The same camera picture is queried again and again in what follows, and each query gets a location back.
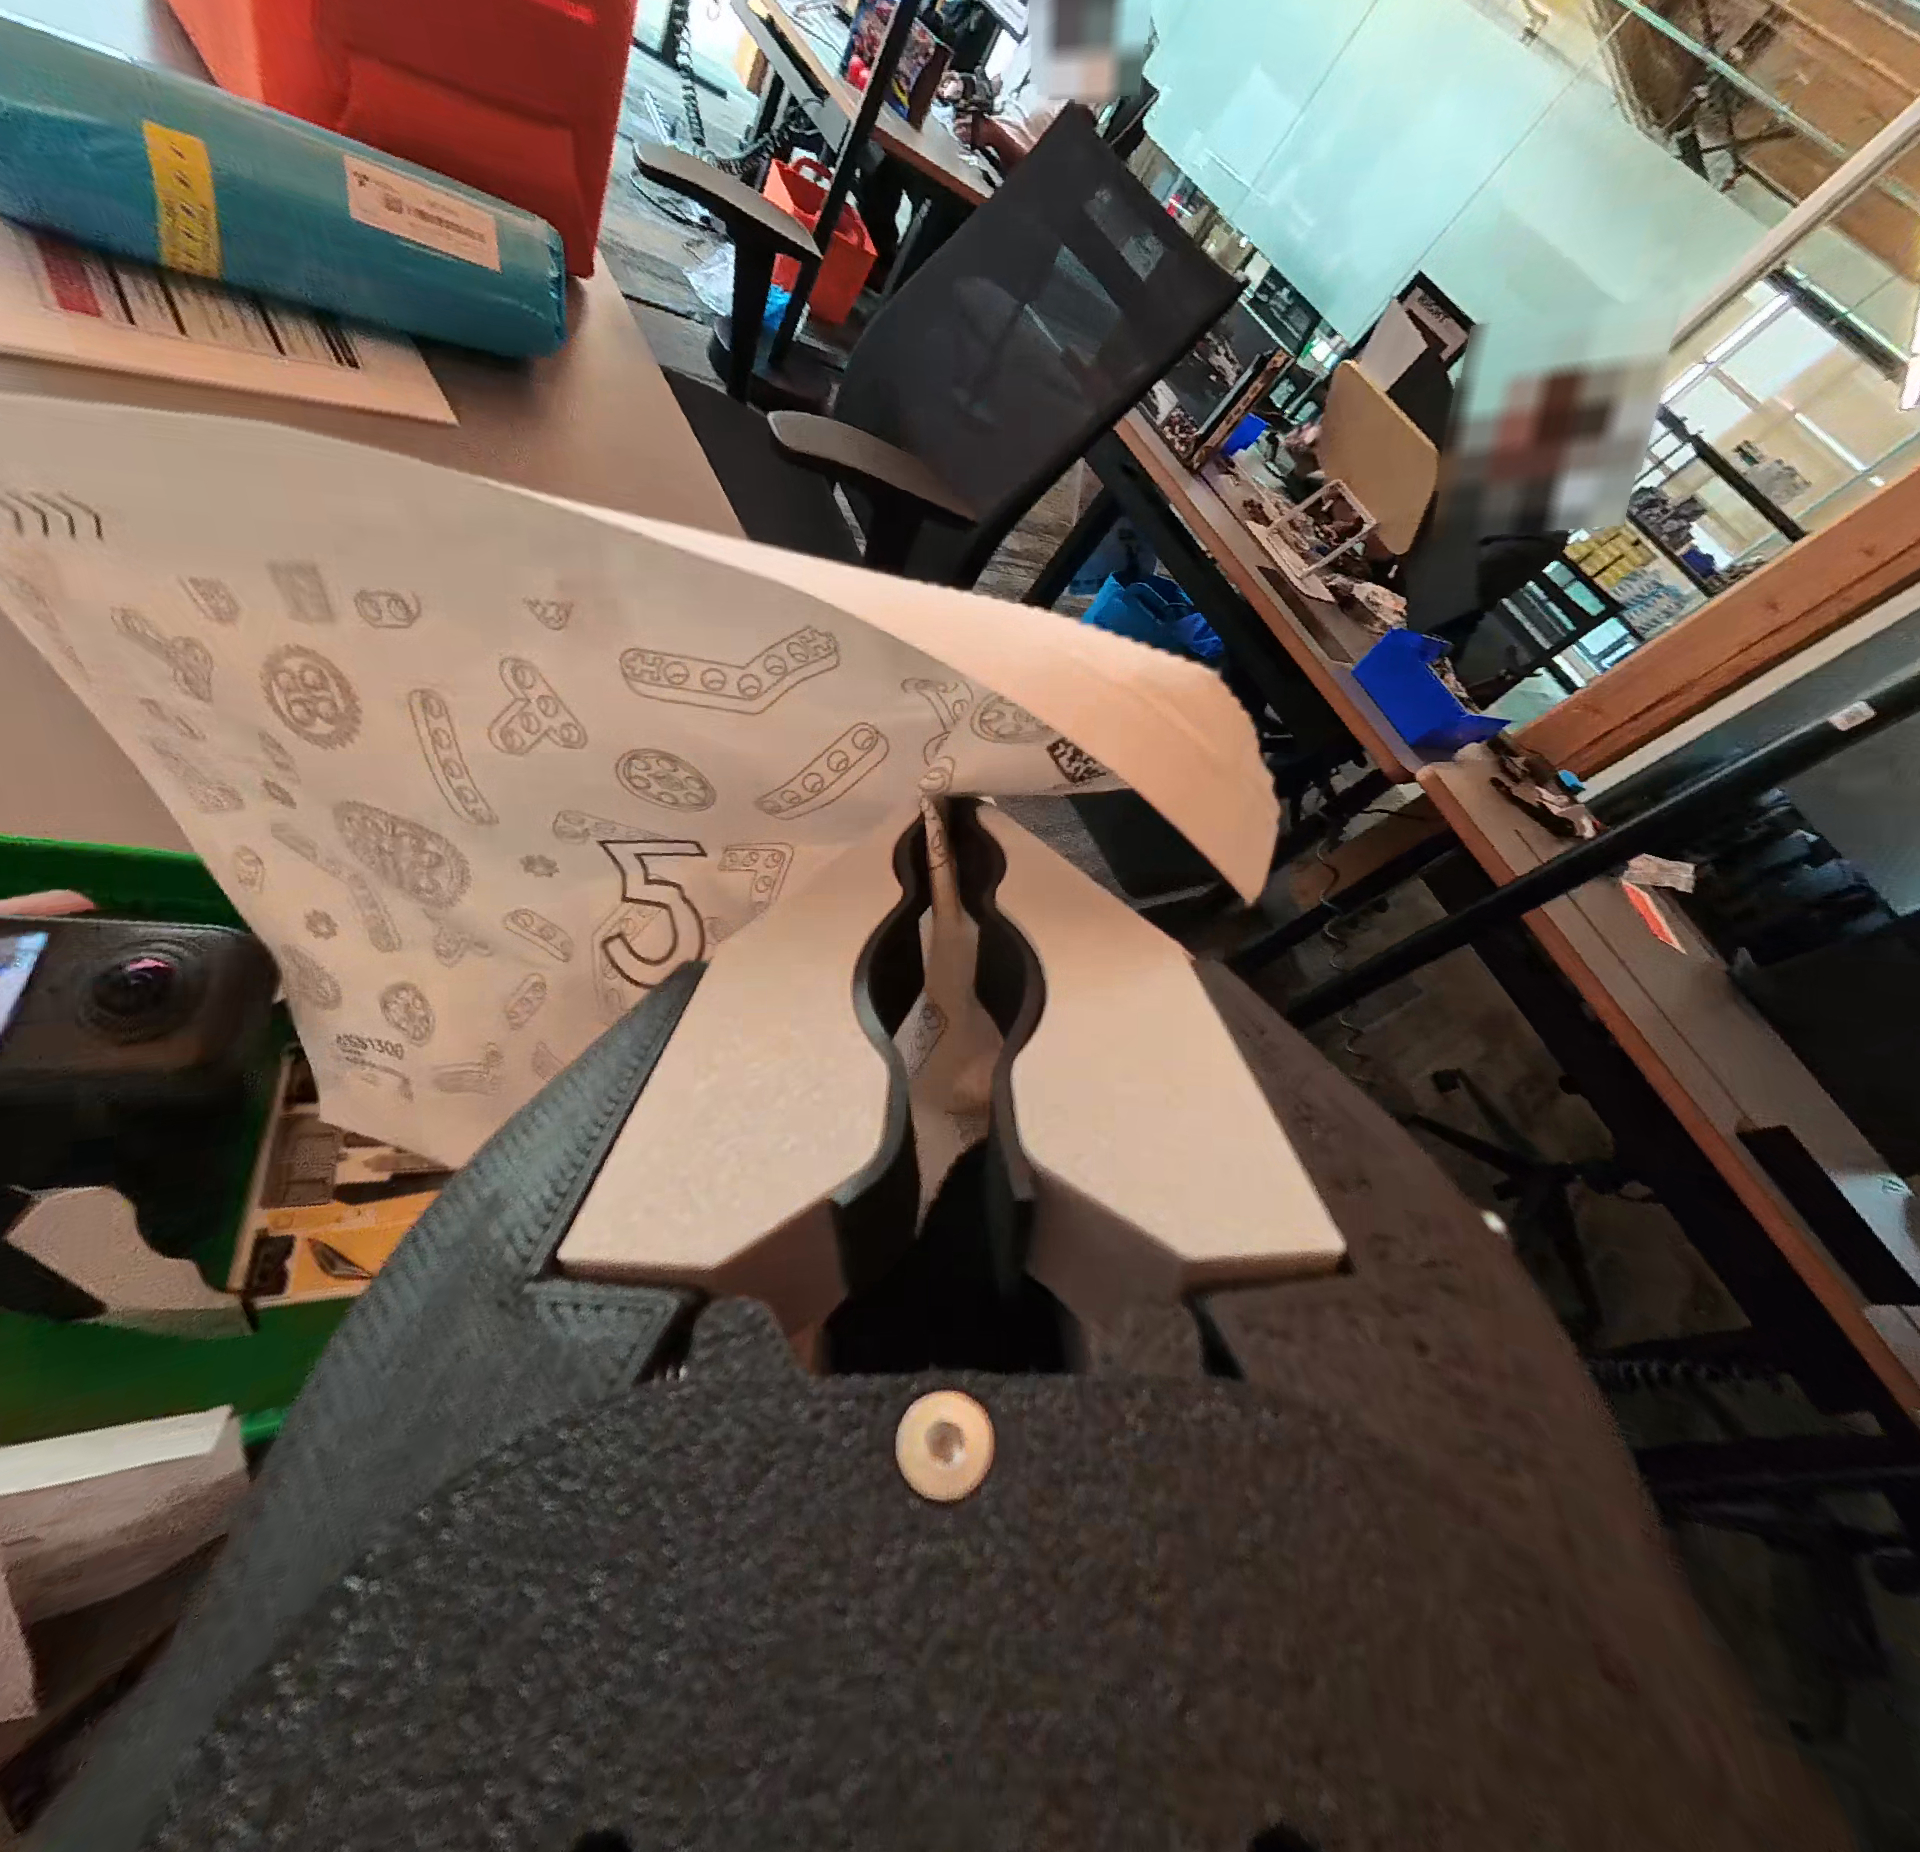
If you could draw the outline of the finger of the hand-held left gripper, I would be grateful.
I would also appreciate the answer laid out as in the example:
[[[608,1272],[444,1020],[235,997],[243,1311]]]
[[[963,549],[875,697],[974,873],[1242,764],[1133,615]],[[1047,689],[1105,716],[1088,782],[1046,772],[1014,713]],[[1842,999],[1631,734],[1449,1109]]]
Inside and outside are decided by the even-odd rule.
[[[245,1300],[196,1264],[154,1249],[110,1186],[33,1193],[5,1229],[5,1303],[15,1311],[149,1335],[250,1335]]]

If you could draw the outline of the white sheet with barcode label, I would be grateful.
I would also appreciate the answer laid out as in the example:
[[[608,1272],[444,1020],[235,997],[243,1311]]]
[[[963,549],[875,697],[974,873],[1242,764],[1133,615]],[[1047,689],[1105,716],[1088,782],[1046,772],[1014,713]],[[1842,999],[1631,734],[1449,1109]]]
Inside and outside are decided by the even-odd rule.
[[[3,222],[3,352],[453,428],[417,343]]]

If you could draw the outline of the green container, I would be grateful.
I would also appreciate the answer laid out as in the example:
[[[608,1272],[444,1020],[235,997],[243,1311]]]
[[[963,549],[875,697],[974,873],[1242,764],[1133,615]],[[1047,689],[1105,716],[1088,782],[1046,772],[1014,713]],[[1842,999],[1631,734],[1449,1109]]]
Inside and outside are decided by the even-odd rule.
[[[245,926],[200,858],[6,833],[3,892],[73,891],[112,916]],[[250,1333],[162,1335],[5,1311],[3,1440],[32,1442],[156,1416],[296,1401],[347,1300],[266,1310]]]

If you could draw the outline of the long wooden desk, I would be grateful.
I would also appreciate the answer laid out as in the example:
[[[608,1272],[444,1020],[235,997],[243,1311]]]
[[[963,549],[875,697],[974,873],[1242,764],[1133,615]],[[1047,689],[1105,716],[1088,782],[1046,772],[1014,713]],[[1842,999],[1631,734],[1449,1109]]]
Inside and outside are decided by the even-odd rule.
[[[1129,414],[1088,455],[1103,493],[1154,547],[1166,573],[1222,633],[1264,710],[1294,736],[1283,763],[1306,787],[1347,761],[1361,780],[1302,813],[1276,842],[1296,862],[1392,787],[1427,810],[1401,835],[1405,860],[1437,837],[1436,895],[1473,902],[1503,891],[1562,845],[1496,790],[1482,744],[1445,761],[1410,744],[1331,641],[1357,636],[1338,608],[1262,571],[1240,510],[1189,474],[1152,424]],[[1698,1212],[1671,1217],[1756,1330],[1800,1348],[1814,1391],[1846,1410],[1919,1420],[1913,1196],[1885,1156],[1737,992],[1690,918],[1662,943],[1617,880],[1590,882],[1468,943],[1530,1030],[1568,1066],[1597,1071],[1593,1109],[1666,1168]]]

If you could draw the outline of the red plastic bin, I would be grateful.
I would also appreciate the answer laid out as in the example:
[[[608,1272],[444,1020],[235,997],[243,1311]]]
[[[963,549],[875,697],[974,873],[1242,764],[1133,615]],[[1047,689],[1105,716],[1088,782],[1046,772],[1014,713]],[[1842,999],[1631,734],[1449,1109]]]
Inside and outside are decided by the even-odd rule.
[[[163,0],[220,88],[541,216],[597,264],[639,0]]]

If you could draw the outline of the red bag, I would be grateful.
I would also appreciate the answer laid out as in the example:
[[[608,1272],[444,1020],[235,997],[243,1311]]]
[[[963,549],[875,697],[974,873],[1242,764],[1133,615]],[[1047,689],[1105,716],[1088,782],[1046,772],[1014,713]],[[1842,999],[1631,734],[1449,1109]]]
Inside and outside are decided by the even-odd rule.
[[[832,169],[819,156],[796,152],[768,168],[760,195],[819,238],[830,190]],[[857,204],[846,198],[809,293],[809,320],[830,329],[843,325],[873,273],[873,263],[873,235]]]

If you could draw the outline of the small blue parts bin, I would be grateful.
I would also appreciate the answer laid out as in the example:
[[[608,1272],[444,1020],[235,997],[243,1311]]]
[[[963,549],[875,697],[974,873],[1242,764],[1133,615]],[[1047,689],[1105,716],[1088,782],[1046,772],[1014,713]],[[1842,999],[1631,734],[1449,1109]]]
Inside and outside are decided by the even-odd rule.
[[[1109,573],[1092,594],[1081,621],[1208,668],[1217,668],[1227,655],[1222,635],[1187,590],[1165,573],[1136,579]]]
[[[1399,626],[1377,638],[1351,668],[1351,677],[1410,748],[1453,758],[1475,743],[1502,736],[1510,720],[1470,710],[1453,691],[1440,669],[1446,655],[1445,638]]]

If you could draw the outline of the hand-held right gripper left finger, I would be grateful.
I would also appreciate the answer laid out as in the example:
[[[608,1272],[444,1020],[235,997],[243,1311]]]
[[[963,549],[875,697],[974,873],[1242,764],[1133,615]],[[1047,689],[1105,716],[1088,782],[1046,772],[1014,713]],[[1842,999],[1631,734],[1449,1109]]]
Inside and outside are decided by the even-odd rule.
[[[827,1369],[830,1323],[919,1225],[917,997],[911,813],[706,965],[561,1238],[564,1284],[753,1300]]]

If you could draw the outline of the black mesh office chair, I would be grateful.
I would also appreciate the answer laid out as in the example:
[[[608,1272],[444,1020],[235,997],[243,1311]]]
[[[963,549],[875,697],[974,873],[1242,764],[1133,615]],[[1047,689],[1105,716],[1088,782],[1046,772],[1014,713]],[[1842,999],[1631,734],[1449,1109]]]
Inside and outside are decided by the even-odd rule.
[[[1065,103],[877,309],[824,416],[667,381],[747,538],[965,590],[1240,298]]]

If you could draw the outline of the pile of dark lego pieces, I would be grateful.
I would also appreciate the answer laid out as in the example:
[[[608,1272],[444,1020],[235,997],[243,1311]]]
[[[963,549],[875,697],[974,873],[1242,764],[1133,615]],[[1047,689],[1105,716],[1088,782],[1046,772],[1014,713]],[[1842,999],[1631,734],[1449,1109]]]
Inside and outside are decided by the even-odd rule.
[[[1503,732],[1487,743],[1487,753],[1493,790],[1543,830],[1568,842],[1588,842],[1602,830],[1584,803],[1579,777],[1562,774]]]

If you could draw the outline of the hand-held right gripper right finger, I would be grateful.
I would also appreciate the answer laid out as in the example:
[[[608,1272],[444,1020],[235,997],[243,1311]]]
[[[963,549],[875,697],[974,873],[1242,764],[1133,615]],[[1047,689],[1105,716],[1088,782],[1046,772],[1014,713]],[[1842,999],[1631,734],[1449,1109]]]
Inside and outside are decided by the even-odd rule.
[[[969,898],[1017,1264],[1086,1324],[1338,1272],[1347,1240],[1196,959],[994,806],[969,808]]]

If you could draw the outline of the white paper stack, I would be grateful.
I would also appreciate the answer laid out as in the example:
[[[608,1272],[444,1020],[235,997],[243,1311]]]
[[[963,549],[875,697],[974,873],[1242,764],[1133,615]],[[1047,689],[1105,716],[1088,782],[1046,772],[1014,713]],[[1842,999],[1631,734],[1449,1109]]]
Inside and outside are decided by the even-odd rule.
[[[194,1559],[248,1493],[243,1418],[229,1407],[5,1445],[3,1718],[37,1709],[29,1624]]]

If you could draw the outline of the teal wrapped package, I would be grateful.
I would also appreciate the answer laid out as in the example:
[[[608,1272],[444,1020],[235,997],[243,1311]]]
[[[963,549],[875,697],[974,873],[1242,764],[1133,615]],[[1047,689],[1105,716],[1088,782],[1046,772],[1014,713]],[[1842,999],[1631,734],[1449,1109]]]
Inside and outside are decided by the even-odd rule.
[[[561,234],[465,182],[3,18],[3,210],[102,254],[504,357],[569,338]]]

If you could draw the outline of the yellow sticker sheet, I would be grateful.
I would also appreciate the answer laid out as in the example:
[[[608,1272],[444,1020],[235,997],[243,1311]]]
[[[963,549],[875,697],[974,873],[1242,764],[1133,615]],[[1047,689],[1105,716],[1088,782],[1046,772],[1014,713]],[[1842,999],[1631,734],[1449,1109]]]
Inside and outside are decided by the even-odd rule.
[[[303,1052],[288,1050],[224,1284],[254,1311],[358,1297],[448,1179],[324,1119]]]

